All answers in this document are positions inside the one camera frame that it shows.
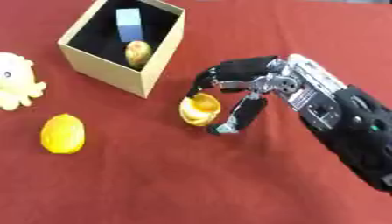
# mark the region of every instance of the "robotic hand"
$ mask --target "robotic hand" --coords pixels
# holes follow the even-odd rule
[[[248,91],[212,134],[238,133],[274,93],[299,113],[305,127],[373,188],[392,192],[392,112],[359,88],[346,86],[316,62],[298,54],[231,60],[197,76],[188,97],[204,88]]]

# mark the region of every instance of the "plush toy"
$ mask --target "plush toy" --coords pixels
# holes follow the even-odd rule
[[[29,97],[37,98],[46,88],[44,82],[35,83],[33,63],[22,56],[0,52],[0,108],[14,110],[20,104],[32,105]]]

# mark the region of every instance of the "small apple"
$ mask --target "small apple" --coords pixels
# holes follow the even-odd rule
[[[132,41],[125,49],[125,58],[131,67],[140,69],[149,61],[152,50],[149,44],[143,41]]]

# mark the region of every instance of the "cardboard box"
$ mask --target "cardboard box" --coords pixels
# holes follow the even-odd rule
[[[125,59],[116,10],[139,8],[144,40],[154,53],[137,71]],[[159,0],[96,0],[58,41],[72,67],[88,76],[147,98],[184,34],[184,9]]]

